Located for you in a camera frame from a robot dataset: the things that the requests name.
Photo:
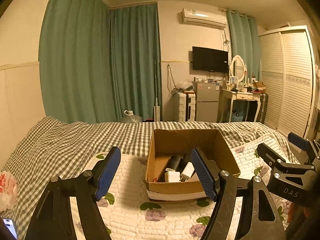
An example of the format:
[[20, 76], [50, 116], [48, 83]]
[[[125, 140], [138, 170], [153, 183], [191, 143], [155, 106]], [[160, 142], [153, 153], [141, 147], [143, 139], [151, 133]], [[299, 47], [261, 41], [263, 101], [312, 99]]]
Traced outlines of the white charger adapter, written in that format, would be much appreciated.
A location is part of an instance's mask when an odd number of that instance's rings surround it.
[[167, 171], [164, 174], [166, 183], [178, 183], [180, 182], [180, 172], [177, 171]]

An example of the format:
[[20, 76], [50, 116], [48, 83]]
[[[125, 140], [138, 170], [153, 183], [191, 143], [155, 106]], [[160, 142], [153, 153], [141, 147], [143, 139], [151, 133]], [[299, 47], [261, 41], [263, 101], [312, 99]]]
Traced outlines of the black cylinder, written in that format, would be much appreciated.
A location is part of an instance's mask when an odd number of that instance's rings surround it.
[[179, 167], [179, 164], [181, 162], [181, 156], [179, 155], [172, 155], [170, 159], [167, 161], [167, 164], [165, 166], [165, 172], [167, 171], [176, 171]]

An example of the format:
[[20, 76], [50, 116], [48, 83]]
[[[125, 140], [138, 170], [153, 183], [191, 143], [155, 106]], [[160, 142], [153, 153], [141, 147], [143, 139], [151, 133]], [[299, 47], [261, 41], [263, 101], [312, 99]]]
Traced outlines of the smartphone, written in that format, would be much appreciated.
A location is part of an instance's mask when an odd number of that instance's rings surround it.
[[15, 225], [12, 219], [3, 218], [3, 222], [6, 225], [6, 227], [9, 229], [11, 234], [13, 235], [14, 239], [17, 239], [17, 233], [15, 230]]

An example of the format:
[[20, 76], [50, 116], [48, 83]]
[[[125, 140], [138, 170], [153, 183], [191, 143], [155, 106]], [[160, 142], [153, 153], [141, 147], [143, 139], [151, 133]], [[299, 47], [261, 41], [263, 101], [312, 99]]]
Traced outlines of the red white plastic bag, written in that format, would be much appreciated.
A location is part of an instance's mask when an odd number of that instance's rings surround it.
[[14, 176], [8, 172], [1, 172], [0, 177], [0, 211], [11, 210], [17, 198], [17, 183]]

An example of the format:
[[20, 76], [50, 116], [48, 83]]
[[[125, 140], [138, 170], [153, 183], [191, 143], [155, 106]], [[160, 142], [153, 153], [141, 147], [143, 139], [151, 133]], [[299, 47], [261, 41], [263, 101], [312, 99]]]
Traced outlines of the grey checkered bedsheet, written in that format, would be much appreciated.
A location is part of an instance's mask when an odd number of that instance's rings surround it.
[[285, 146], [286, 139], [279, 132], [258, 122], [66, 124], [46, 117], [29, 131], [3, 167], [15, 177], [18, 193], [14, 207], [2, 213], [2, 216], [14, 221], [18, 239], [24, 239], [36, 204], [52, 176], [62, 179], [77, 177], [104, 159], [113, 146], [120, 148], [122, 155], [147, 159], [155, 129], [218, 129], [230, 149], [263, 135], [275, 135], [281, 146]]

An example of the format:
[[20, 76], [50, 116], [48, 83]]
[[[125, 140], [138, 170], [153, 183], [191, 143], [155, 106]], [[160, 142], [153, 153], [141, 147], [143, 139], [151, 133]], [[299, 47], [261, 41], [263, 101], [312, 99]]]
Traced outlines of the brown cardboard box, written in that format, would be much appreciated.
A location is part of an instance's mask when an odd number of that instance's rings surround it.
[[227, 170], [235, 177], [240, 176], [240, 168], [219, 130], [156, 129], [151, 136], [145, 175], [146, 190], [151, 200], [182, 201], [206, 196], [198, 180], [166, 183], [164, 177], [165, 166], [172, 155], [181, 156], [176, 170], [181, 173], [191, 162], [191, 151], [197, 147], [221, 170]]

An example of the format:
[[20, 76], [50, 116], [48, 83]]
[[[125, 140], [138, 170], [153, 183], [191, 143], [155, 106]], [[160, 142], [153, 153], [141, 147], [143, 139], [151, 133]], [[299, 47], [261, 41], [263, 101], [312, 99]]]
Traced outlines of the white dressing table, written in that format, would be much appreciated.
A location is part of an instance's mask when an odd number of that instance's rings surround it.
[[256, 122], [261, 107], [260, 97], [261, 95], [257, 93], [234, 92], [227, 89], [221, 89], [219, 98], [219, 122], [231, 122], [234, 111], [242, 112], [244, 114], [244, 121], [247, 121], [252, 103], [256, 103], [255, 116], [253, 119], [253, 121]]

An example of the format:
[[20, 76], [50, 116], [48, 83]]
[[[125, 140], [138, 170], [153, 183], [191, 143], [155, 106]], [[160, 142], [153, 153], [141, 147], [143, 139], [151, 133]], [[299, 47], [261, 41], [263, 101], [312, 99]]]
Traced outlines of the silver mini fridge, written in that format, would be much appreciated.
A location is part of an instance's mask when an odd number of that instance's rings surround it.
[[193, 89], [196, 96], [195, 120], [216, 122], [219, 107], [219, 84], [193, 81]]

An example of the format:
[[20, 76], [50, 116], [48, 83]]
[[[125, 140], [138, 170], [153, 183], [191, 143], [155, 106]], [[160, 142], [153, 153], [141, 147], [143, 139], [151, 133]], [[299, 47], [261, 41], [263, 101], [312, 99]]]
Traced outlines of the white mop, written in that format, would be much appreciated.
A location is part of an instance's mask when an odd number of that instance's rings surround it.
[[154, 121], [159, 122], [161, 120], [161, 111], [160, 106], [158, 104], [158, 92], [157, 92], [157, 62], [154, 61], [154, 74], [155, 74], [155, 105], [153, 107], [153, 115], [154, 115]]

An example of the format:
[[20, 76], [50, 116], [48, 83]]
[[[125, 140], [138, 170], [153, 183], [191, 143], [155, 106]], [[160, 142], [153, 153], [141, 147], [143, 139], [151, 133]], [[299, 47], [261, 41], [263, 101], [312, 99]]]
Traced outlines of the clear water jug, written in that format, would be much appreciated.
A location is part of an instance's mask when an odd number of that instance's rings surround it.
[[143, 118], [141, 116], [135, 115], [132, 110], [125, 110], [123, 118], [121, 119], [123, 123], [140, 123], [143, 122]]

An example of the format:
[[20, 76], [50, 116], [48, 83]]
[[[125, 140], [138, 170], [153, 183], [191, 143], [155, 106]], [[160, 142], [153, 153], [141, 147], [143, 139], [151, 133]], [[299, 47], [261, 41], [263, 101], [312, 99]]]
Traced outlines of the oval vanity mirror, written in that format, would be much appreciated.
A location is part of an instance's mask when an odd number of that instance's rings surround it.
[[246, 64], [240, 55], [235, 55], [232, 58], [229, 67], [230, 77], [237, 77], [239, 82], [245, 82], [245, 77], [247, 74]]

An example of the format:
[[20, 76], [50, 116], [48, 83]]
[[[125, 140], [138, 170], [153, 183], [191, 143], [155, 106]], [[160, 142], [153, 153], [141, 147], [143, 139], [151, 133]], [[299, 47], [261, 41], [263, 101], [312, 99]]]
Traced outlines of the white wardrobe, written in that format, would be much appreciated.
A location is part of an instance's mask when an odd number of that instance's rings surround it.
[[265, 124], [285, 135], [306, 138], [316, 97], [315, 56], [307, 26], [267, 31], [259, 36], [261, 80], [268, 105]]

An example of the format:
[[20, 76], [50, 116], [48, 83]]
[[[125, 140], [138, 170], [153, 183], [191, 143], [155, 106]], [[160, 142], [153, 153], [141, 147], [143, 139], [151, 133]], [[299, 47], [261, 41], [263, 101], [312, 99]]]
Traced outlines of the teal window curtain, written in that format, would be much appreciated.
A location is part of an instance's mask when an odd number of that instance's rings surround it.
[[231, 34], [232, 55], [239, 55], [247, 66], [247, 77], [261, 78], [261, 46], [256, 19], [238, 11], [226, 11]]

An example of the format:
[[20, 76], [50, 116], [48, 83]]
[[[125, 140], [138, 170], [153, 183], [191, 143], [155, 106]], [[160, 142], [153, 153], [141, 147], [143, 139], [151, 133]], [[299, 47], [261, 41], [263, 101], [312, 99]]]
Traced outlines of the white air conditioner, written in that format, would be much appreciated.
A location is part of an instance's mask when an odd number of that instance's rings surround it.
[[182, 9], [182, 22], [185, 24], [203, 25], [207, 27], [224, 29], [227, 18], [223, 15], [198, 10]]

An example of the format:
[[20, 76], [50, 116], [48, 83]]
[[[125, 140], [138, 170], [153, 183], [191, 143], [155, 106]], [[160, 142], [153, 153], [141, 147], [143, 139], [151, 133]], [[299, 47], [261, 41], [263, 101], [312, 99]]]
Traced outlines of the black wall television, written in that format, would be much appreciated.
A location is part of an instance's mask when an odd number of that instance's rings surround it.
[[192, 52], [193, 70], [225, 74], [229, 72], [227, 51], [193, 47]]

